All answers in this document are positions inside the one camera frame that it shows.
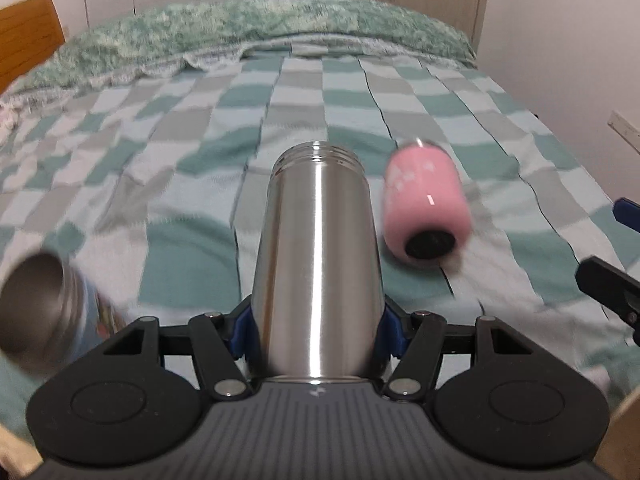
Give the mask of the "stainless steel cup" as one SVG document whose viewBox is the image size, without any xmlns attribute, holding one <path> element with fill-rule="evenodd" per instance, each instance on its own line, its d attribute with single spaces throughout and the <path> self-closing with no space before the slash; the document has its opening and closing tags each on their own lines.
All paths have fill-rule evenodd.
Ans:
<svg viewBox="0 0 640 480">
<path fill-rule="evenodd" d="M 381 375 L 385 308 L 363 166 L 347 148 L 298 144 L 272 168 L 252 298 L 260 367 L 270 376 Z"/>
</svg>

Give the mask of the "white wall switch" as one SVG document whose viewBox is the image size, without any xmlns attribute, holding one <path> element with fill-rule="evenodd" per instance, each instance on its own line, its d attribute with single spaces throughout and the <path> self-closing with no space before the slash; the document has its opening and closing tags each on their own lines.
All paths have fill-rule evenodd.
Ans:
<svg viewBox="0 0 640 480">
<path fill-rule="evenodd" d="M 612 110 L 608 126 L 640 153 L 640 112 L 635 110 Z"/>
</svg>

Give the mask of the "blue sticker cup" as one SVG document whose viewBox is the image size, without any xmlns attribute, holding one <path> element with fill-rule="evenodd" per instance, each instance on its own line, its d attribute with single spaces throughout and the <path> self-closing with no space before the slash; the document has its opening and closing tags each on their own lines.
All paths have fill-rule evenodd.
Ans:
<svg viewBox="0 0 640 480">
<path fill-rule="evenodd" d="M 1 351 L 24 372 L 50 376 L 130 322 L 127 311 L 53 252 L 33 252 L 1 287 Z"/>
</svg>

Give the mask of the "wooden headboard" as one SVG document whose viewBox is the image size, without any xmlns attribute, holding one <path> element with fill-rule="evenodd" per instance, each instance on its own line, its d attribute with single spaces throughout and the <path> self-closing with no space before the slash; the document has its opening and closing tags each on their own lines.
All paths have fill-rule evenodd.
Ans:
<svg viewBox="0 0 640 480">
<path fill-rule="evenodd" d="M 53 0 L 22 0 L 0 11 L 0 91 L 65 42 Z"/>
</svg>

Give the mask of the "pink cup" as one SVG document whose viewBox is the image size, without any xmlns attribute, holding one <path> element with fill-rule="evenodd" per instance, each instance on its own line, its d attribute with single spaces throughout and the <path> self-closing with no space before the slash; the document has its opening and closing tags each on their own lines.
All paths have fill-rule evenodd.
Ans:
<svg viewBox="0 0 640 480">
<path fill-rule="evenodd" d="M 393 152 L 384 174 L 383 237 L 396 258 L 410 264 L 446 258 L 472 229 L 456 164 L 441 146 L 416 139 Z"/>
</svg>

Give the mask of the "checkered green blanket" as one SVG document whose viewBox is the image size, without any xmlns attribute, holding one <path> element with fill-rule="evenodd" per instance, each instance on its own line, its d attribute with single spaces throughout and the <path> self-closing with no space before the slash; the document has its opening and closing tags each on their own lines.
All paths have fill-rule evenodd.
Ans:
<svg viewBox="0 0 640 480">
<path fill-rule="evenodd" d="M 259 53 L 224 67 L 1 99 L 1 422 L 137 318 L 248 303 L 247 374 L 367 375 L 386 301 L 505 322 L 612 404 L 639 348 L 583 294 L 639 237 L 533 113 L 477 70 L 422 58 Z"/>
</svg>

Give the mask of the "green fluffy duvet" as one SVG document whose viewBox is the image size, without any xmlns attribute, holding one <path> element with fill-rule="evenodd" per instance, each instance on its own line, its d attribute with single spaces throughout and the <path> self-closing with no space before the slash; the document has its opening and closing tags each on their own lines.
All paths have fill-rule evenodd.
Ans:
<svg viewBox="0 0 640 480">
<path fill-rule="evenodd" d="M 393 44 L 438 60 L 474 66 L 464 32 L 402 6 L 374 0 L 226 0 L 171 3 L 87 29 L 18 77 L 10 96 L 49 88 L 97 87 L 142 70 L 197 66 L 240 54 L 254 42 L 343 36 Z"/>
</svg>

